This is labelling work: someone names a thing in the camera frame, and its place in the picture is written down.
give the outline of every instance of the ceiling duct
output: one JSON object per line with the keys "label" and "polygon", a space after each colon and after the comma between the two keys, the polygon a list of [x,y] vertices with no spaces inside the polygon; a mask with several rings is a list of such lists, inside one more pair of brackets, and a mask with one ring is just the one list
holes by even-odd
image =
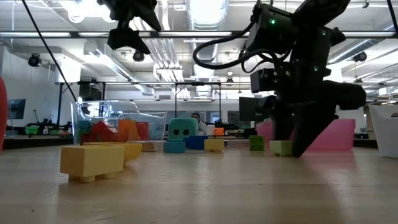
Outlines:
{"label": "ceiling duct", "polygon": [[[226,15],[228,12],[228,0],[185,0],[187,5],[188,28],[190,30],[223,30]],[[195,39],[192,41],[191,48],[194,50],[203,40]],[[218,45],[205,47],[198,53],[198,58],[204,62],[216,62],[218,54]],[[201,68],[198,65],[193,66],[194,76],[197,81],[209,82],[214,75],[213,70]],[[197,87],[199,96],[210,96],[211,91],[205,92],[204,89],[210,89],[209,86]]]}
{"label": "ceiling duct", "polygon": [[[394,26],[384,26],[382,27],[384,31],[395,31]],[[329,58],[329,64],[339,63],[355,55],[375,46],[376,44],[385,41],[385,39],[366,39],[366,40],[355,40],[351,44],[343,47],[341,50],[332,54]]]}

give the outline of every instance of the transparent container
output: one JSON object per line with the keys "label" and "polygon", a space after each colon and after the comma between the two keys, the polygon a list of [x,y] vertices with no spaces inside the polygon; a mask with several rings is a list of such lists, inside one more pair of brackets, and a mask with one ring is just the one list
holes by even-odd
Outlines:
{"label": "transparent container", "polygon": [[129,100],[74,102],[71,107],[73,137],[77,144],[81,143],[82,134],[93,135],[93,126],[101,121],[118,134],[119,120],[122,119],[135,120],[138,133],[143,126],[148,129],[142,140],[164,140],[167,112],[140,113],[137,105]]}

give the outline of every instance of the wire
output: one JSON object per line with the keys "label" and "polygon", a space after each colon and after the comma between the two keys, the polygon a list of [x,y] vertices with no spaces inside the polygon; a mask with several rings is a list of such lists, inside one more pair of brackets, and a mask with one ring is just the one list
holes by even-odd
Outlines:
{"label": "wire", "polygon": [[[221,39],[211,40],[211,41],[209,41],[209,42],[206,42],[206,43],[204,43],[204,44],[199,45],[199,46],[193,51],[193,55],[192,55],[193,61],[194,61],[197,65],[199,65],[199,66],[201,66],[201,67],[203,67],[203,68],[208,68],[208,69],[212,69],[212,70],[220,70],[220,69],[230,68],[230,67],[233,67],[233,66],[238,65],[238,64],[243,64],[244,61],[246,61],[247,59],[249,59],[249,58],[251,58],[251,57],[253,57],[253,56],[255,56],[255,55],[258,55],[258,56],[260,56],[260,57],[263,59],[263,61],[261,61],[260,63],[272,62],[272,63],[274,63],[275,68],[279,68],[279,62],[280,62],[279,58],[276,56],[276,54],[275,54],[274,52],[272,52],[272,51],[270,51],[270,50],[267,50],[267,49],[255,50],[255,51],[249,52],[249,53],[246,54],[246,55],[243,55],[243,53],[241,53],[241,54],[239,54],[239,57],[238,57],[237,60],[232,61],[232,62],[229,62],[229,63],[226,63],[226,64],[222,64],[222,65],[211,65],[211,64],[207,64],[207,63],[205,63],[205,62],[202,62],[202,61],[198,58],[198,53],[199,53],[199,51],[200,51],[201,49],[204,49],[205,47],[208,47],[208,46],[211,46],[211,45],[221,44],[221,43],[225,43],[225,42],[232,41],[232,40],[234,40],[234,39],[236,39],[236,38],[238,38],[238,37],[243,36],[245,33],[249,32],[249,30],[250,30],[250,29],[254,26],[254,24],[256,23],[256,21],[257,21],[257,19],[258,19],[258,17],[259,17],[260,14],[261,14],[261,8],[255,7],[255,8],[253,9],[253,15],[252,15],[252,18],[251,18],[251,22],[250,22],[250,24],[249,24],[244,30],[238,32],[238,33],[235,34],[235,35],[232,35],[231,37],[225,37],[225,38],[221,38]],[[268,58],[268,57],[266,57],[266,56],[264,56],[264,55],[262,55],[262,54],[269,54],[269,55],[271,56],[271,58]]]}
{"label": "wire", "polygon": [[22,3],[23,3],[24,6],[25,6],[26,12],[28,13],[28,15],[29,15],[29,17],[30,17],[30,19],[31,19],[31,21],[32,21],[32,23],[33,23],[33,26],[35,27],[37,33],[39,34],[40,39],[42,40],[42,42],[43,42],[45,48],[46,48],[47,51],[49,52],[49,54],[50,54],[50,56],[51,56],[51,59],[54,61],[55,66],[57,66],[57,69],[59,70],[59,72],[60,72],[60,74],[61,74],[61,76],[62,76],[62,78],[63,78],[63,81],[65,82],[66,86],[68,87],[68,89],[69,89],[69,91],[70,91],[70,94],[71,94],[72,97],[73,97],[73,100],[75,100],[75,102],[76,102],[76,101],[77,101],[76,96],[75,96],[75,94],[73,93],[72,89],[70,88],[70,86],[69,86],[69,84],[68,84],[68,82],[67,82],[67,79],[66,79],[65,76],[63,75],[62,69],[61,69],[60,65],[58,64],[57,60],[55,59],[54,54],[53,54],[52,51],[50,50],[50,48],[49,48],[49,46],[47,45],[46,41],[44,40],[43,35],[42,35],[42,33],[40,32],[39,27],[37,26],[36,21],[35,21],[35,19],[33,18],[32,13],[30,12],[29,7],[28,7],[27,4],[26,4],[26,0],[22,0]]}

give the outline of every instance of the red object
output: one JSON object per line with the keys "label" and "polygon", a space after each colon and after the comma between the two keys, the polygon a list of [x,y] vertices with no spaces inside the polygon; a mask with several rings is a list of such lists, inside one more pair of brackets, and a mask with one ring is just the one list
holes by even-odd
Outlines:
{"label": "red object", "polygon": [[7,114],[8,103],[6,84],[4,84],[4,81],[0,76],[0,152],[2,151],[2,144],[4,142],[4,135],[6,133]]}
{"label": "red object", "polygon": [[136,126],[141,140],[149,140],[149,122],[136,122]]}
{"label": "red object", "polygon": [[86,142],[96,142],[96,134],[80,134],[80,145],[82,146]]}
{"label": "red object", "polygon": [[[257,134],[264,136],[266,147],[273,137],[272,121],[257,124]],[[351,150],[354,146],[355,119],[336,119],[312,142],[308,151]]]}
{"label": "red object", "polygon": [[116,142],[118,141],[118,130],[105,121],[100,121],[91,127],[91,132],[98,136],[100,141]]}

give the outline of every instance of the pink block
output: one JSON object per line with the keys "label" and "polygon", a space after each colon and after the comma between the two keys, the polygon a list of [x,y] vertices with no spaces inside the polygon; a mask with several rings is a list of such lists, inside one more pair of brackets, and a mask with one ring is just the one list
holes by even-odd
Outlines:
{"label": "pink block", "polygon": [[[257,124],[257,134],[264,136],[266,147],[272,140],[272,121]],[[354,119],[334,120],[307,150],[351,150],[354,144]]]}
{"label": "pink block", "polygon": [[308,147],[309,150],[351,150],[355,119],[336,119]]}

